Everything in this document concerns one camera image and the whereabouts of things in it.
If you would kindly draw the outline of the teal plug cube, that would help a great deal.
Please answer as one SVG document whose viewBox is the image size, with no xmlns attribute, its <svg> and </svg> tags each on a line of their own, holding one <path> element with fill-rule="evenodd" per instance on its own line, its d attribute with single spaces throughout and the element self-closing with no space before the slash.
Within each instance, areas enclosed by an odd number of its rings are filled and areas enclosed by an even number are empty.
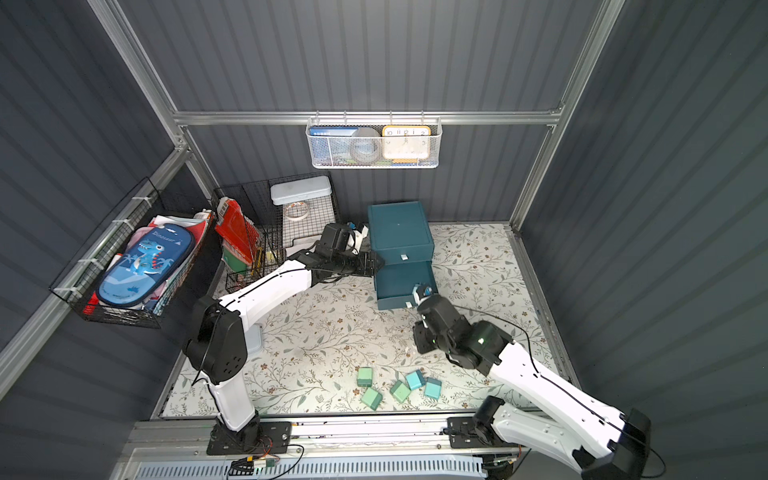
<svg viewBox="0 0 768 480">
<path fill-rule="evenodd" d="M 432 399 L 439 400 L 442 392 L 442 382 L 435 378 L 426 378 L 424 384 L 424 396 Z"/>
<path fill-rule="evenodd" d="M 406 383 L 410 390 L 421 389 L 426 381 L 423 373 L 420 370 L 414 370 L 405 376 Z"/>
</svg>

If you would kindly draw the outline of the teal drawer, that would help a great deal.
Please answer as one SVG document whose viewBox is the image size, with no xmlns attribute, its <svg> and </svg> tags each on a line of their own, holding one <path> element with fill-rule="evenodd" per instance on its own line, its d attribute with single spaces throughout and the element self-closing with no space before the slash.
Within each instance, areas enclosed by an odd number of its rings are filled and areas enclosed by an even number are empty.
<svg viewBox="0 0 768 480">
<path fill-rule="evenodd" d="M 417 286 L 428 286 L 432 293 L 438 292 L 431 261 L 382 267 L 374 276 L 378 309 L 412 308 Z"/>
</svg>

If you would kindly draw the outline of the teal two-drawer cabinet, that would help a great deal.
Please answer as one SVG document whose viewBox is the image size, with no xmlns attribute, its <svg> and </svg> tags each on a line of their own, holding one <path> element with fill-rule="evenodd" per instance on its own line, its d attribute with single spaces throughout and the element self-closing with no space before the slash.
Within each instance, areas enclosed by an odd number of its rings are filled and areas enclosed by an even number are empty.
<svg viewBox="0 0 768 480">
<path fill-rule="evenodd" d="M 373 251 L 384 266 L 433 260 L 434 240 L 418 201 L 372 205 L 368 220 Z M 401 254 L 409 257 L 401 260 Z"/>
</svg>

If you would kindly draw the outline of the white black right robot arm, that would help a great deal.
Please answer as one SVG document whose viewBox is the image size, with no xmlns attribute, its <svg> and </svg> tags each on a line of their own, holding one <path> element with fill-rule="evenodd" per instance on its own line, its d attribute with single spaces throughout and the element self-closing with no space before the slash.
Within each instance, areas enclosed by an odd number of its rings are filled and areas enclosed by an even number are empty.
<svg viewBox="0 0 768 480">
<path fill-rule="evenodd" d="M 651 453 L 651 422 L 642 412 L 607 405 L 559 377 L 506 331 L 470 322 L 432 288 L 413 291 L 421 353 L 442 351 L 453 365 L 476 370 L 520 393 L 542 411 L 524 412 L 489 396 L 473 417 L 485 443 L 520 444 L 557 460 L 583 479 L 639 479 Z"/>
</svg>

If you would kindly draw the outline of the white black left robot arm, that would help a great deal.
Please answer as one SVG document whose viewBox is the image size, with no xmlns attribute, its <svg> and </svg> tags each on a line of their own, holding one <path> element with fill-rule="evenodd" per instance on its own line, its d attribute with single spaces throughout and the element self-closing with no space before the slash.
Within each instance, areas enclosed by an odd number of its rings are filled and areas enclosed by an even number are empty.
<svg viewBox="0 0 768 480">
<path fill-rule="evenodd" d="M 207 386 L 218 420 L 229 432 L 239 434 L 257 425 L 242 373 L 249 356 L 246 334 L 258 331 L 263 317 L 295 295 L 350 276 L 371 278 L 382 266 L 367 225 L 330 223 L 310 248 L 288 256 L 268 275 L 234 293 L 196 302 L 182 352 Z"/>
</svg>

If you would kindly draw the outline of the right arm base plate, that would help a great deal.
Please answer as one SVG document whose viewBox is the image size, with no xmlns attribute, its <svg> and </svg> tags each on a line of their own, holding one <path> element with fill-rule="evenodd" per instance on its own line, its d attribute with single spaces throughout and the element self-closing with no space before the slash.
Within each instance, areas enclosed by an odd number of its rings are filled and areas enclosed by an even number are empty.
<svg viewBox="0 0 768 480">
<path fill-rule="evenodd" d="M 448 436 L 451 448 L 457 450 L 518 447 L 516 443 L 502 440 L 490 426 L 478 424 L 471 416 L 449 417 L 442 434 Z"/>
</svg>

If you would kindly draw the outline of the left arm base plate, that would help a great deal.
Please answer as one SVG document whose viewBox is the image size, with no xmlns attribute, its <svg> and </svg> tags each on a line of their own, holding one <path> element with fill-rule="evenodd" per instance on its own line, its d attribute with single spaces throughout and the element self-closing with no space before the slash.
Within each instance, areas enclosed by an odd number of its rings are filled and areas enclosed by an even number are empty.
<svg viewBox="0 0 768 480">
<path fill-rule="evenodd" d="M 290 422 L 262 422 L 254 419 L 241 431 L 230 430 L 217 420 L 210 433 L 206 454 L 209 456 L 256 456 L 283 454 L 291 439 Z"/>
</svg>

